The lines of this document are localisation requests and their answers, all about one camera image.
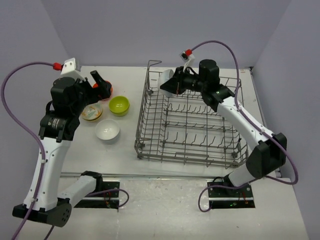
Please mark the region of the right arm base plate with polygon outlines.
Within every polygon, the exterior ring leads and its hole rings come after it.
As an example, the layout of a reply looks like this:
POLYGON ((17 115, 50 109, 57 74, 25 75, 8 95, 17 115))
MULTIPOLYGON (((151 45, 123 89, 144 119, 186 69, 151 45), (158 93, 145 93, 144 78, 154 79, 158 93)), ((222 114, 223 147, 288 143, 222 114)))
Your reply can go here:
POLYGON ((250 185, 246 185, 240 189, 225 189, 220 187, 224 181, 221 177, 215 177, 213 180, 207 181, 207 190, 209 207, 213 209, 253 209, 255 201, 253 191, 250 185))

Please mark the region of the lime green bowl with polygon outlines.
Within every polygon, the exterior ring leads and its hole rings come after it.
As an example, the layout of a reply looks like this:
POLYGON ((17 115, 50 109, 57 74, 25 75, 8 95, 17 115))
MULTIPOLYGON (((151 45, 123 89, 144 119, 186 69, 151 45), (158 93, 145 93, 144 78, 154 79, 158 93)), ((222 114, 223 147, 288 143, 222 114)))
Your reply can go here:
POLYGON ((129 109, 130 109, 129 106, 126 106, 126 107, 114 106, 114 107, 111 107, 109 110, 116 117, 123 117, 128 114, 129 109))
POLYGON ((125 96, 115 96, 109 102, 109 109, 114 106, 130 107, 130 102, 125 96))

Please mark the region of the orange bowl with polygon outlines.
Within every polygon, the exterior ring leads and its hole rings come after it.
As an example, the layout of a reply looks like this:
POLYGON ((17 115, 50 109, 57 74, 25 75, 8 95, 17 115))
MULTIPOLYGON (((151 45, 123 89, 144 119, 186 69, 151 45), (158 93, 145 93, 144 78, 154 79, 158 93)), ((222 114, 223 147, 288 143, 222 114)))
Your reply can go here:
MULTIPOLYGON (((107 80, 105 80, 105 83, 106 83, 107 87, 109 88, 109 95, 110 95, 110 89, 112 88, 112 84, 107 80)), ((98 88, 99 86, 97 83, 95 83, 92 87, 95 89, 95 88, 98 88)))
POLYGON ((110 95, 107 98, 103 98, 101 101, 105 102, 112 98, 113 95, 113 87, 110 88, 110 95))

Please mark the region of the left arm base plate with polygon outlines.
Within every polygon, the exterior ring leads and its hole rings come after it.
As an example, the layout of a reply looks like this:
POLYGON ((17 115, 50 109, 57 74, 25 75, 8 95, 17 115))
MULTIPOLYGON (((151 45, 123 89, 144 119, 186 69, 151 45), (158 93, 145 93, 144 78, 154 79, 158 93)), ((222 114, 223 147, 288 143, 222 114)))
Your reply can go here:
MULTIPOLYGON (((102 189, 110 190, 110 189, 119 189, 120 182, 119 181, 103 181, 102 189)), ((108 192, 94 195, 92 197, 85 197, 81 200, 75 208, 79 209, 119 209, 120 200, 119 200, 119 192, 108 192)))

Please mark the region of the beige blue patterned bowl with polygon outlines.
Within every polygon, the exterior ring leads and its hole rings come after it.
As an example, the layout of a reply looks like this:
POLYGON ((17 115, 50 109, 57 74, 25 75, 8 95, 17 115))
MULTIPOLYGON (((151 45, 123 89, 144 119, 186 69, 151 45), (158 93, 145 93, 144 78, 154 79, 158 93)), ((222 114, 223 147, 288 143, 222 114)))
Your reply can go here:
POLYGON ((94 122, 97 121, 102 116, 102 114, 102 112, 94 112, 93 114, 83 116, 82 118, 87 122, 94 122))

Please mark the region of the white bowl front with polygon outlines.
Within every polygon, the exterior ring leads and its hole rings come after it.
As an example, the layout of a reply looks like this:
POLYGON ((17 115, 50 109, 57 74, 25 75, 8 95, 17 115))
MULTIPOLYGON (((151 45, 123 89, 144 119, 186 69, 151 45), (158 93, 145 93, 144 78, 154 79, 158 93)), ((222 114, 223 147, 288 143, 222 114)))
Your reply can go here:
POLYGON ((120 135, 117 135, 111 139, 100 139, 100 141, 104 144, 112 145, 115 144, 120 138, 120 135))

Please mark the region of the white bowl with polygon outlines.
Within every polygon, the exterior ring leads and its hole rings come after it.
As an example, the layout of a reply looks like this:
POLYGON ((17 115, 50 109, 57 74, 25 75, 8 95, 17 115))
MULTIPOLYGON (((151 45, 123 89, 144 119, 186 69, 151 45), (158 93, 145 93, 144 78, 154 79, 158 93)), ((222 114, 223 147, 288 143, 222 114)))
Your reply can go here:
POLYGON ((104 144, 112 145, 115 144, 120 138, 120 135, 117 135, 111 139, 100 139, 100 141, 104 144))
POLYGON ((163 71, 157 79, 157 89, 159 93, 167 98, 171 98, 173 94, 171 92, 161 89, 161 85, 165 84, 173 75, 174 71, 172 69, 167 69, 163 71))
POLYGON ((112 119, 100 121, 94 130, 95 135, 102 140, 109 140, 120 134, 119 124, 112 119))

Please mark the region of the floral patterned bowl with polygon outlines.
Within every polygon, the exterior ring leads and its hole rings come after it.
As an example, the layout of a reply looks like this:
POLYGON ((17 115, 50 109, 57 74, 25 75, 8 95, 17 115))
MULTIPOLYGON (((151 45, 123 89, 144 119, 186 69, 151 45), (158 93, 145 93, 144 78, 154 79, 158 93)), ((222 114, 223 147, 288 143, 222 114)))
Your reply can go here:
POLYGON ((91 114, 97 113, 97 112, 103 112, 103 108, 99 103, 93 103, 93 104, 87 105, 83 109, 80 116, 83 119, 83 116, 91 115, 91 114))

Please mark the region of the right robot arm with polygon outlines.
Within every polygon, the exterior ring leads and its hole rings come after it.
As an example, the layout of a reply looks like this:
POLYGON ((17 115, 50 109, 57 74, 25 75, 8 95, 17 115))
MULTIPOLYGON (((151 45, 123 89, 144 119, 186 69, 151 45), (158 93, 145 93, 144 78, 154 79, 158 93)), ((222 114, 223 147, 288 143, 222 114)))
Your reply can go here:
POLYGON ((246 162, 224 177, 223 191, 227 196, 235 196, 241 186, 285 164, 287 138, 282 133, 274 134, 246 111, 236 95, 220 83, 220 69, 214 60, 202 60, 198 72, 184 66, 165 70, 157 84, 167 97, 181 95, 187 90, 200 93, 203 102, 229 121, 247 142, 251 154, 246 162))

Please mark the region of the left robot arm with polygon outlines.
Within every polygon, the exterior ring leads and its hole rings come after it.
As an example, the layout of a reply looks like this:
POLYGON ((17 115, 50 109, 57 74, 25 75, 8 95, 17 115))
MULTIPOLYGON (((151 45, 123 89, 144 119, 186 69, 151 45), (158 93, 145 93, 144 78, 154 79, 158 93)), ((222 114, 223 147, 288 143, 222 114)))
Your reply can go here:
POLYGON ((97 87, 87 78, 64 76, 56 79, 50 90, 52 100, 40 121, 40 154, 27 197, 13 208, 12 215, 37 223, 63 227, 72 208, 84 197, 103 193, 102 175, 85 171, 63 192, 58 192, 62 167, 67 152, 80 125, 79 117, 87 105, 107 99, 112 85, 94 70, 90 72, 97 87))

